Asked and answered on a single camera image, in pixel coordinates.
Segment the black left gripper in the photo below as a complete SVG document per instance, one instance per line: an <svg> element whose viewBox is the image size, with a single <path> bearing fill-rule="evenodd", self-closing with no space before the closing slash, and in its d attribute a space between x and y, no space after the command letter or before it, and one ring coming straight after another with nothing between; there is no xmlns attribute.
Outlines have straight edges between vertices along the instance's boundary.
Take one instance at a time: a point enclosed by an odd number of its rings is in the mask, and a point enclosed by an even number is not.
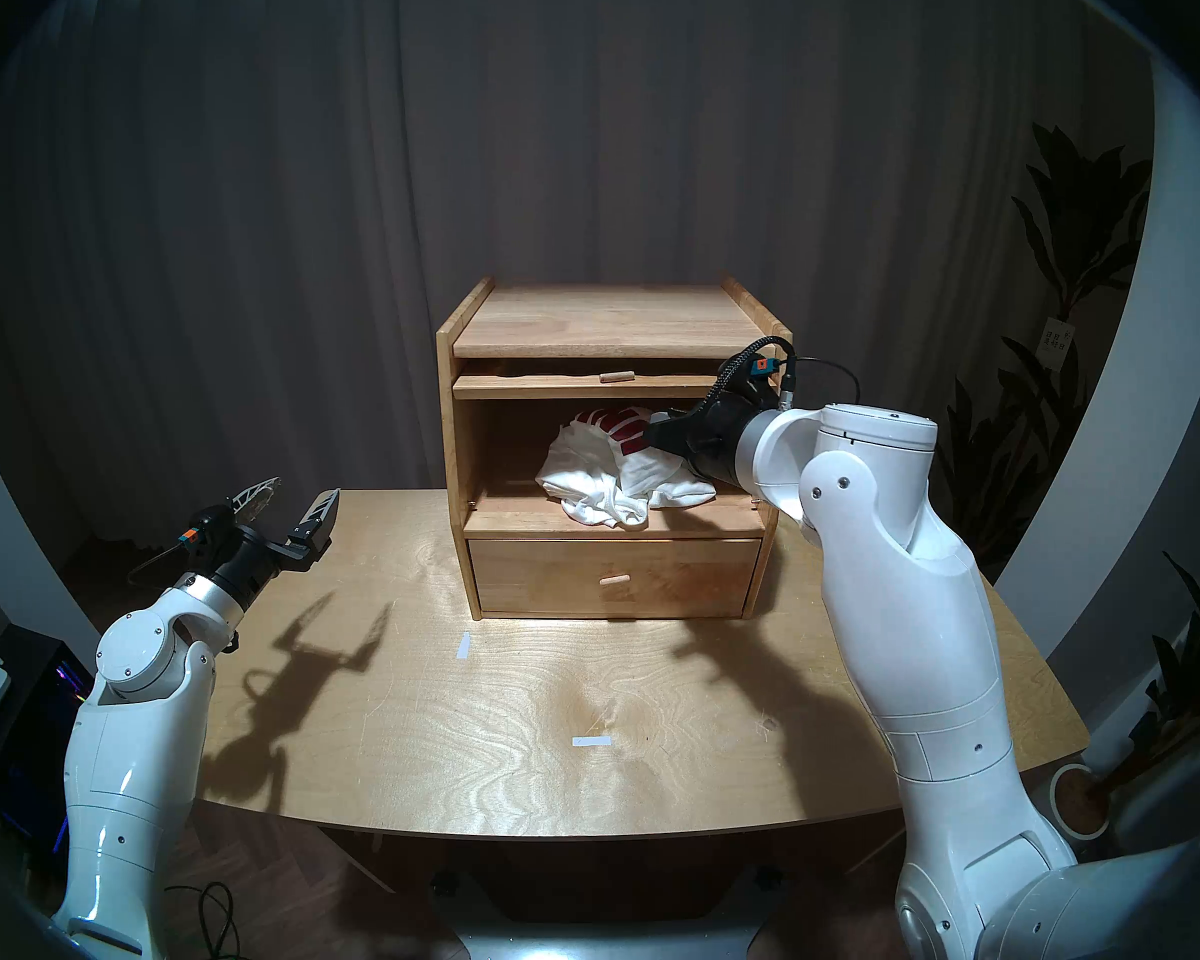
<svg viewBox="0 0 1200 960"><path fill-rule="evenodd" d="M232 496L235 524L250 524L268 508L280 476L265 478ZM214 554L214 586L230 595L240 608L250 608L280 571L310 571L331 544L342 490L317 496L304 518L287 534L286 544L274 542L247 526L234 526Z"/></svg>

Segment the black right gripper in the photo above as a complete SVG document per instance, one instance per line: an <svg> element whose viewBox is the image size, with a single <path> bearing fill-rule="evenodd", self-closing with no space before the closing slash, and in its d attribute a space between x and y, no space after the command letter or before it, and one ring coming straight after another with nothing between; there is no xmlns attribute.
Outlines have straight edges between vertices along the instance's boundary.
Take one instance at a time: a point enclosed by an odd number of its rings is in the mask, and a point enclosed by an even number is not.
<svg viewBox="0 0 1200 960"><path fill-rule="evenodd" d="M650 414L644 439L666 454L685 454L691 470L727 484L740 484L737 452L760 404L742 394L703 398L686 414Z"/></svg>

